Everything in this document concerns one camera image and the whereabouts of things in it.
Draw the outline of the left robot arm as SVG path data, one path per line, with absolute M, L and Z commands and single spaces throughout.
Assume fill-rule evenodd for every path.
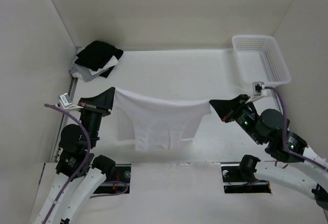
M 103 117 L 111 114 L 115 88 L 81 98 L 77 105 L 69 103 L 64 95 L 59 104 L 44 106 L 71 118 L 60 134 L 62 152 L 56 166 L 50 192 L 34 223 L 73 223 L 77 213 L 92 193 L 103 182 L 115 176 L 115 161 L 106 156 L 95 157 L 91 150 L 100 139 Z

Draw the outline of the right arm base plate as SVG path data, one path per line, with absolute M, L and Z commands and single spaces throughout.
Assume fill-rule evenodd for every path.
M 239 163 L 221 164 L 223 190 L 226 194 L 271 194 L 268 181 L 247 179 L 238 170 Z

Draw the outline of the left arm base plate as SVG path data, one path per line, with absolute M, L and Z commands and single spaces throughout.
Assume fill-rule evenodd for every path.
M 131 164 L 118 164 L 104 183 L 102 183 L 94 194 L 129 194 L 131 181 Z

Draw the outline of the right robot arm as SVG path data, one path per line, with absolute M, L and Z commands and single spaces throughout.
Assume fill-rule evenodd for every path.
M 244 155 L 237 169 L 242 180 L 274 182 L 302 193 L 327 210 L 327 166 L 319 159 L 305 159 L 306 155 L 315 153 L 300 136 L 291 131 L 283 135 L 283 126 L 289 122 L 283 120 L 281 112 L 265 109 L 259 114 L 245 94 L 230 100 L 212 99 L 209 104 L 222 122 L 237 123 L 256 144 L 267 146 L 265 153 L 303 173 L 302 177 L 289 174 L 283 168 L 270 167 L 253 155 Z

